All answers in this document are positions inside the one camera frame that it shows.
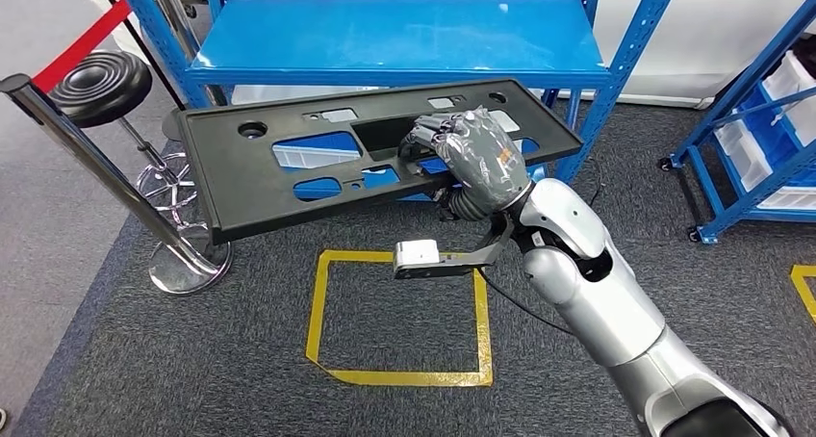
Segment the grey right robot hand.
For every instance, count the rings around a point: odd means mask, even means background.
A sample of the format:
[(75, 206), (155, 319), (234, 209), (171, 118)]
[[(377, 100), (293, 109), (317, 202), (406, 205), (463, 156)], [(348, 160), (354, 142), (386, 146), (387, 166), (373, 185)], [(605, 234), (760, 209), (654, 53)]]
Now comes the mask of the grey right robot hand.
[(456, 179), (454, 188), (434, 198), (459, 219), (478, 221), (502, 211), (531, 185), (522, 152), (483, 107), (417, 117), (397, 156), (414, 161), (430, 153)]

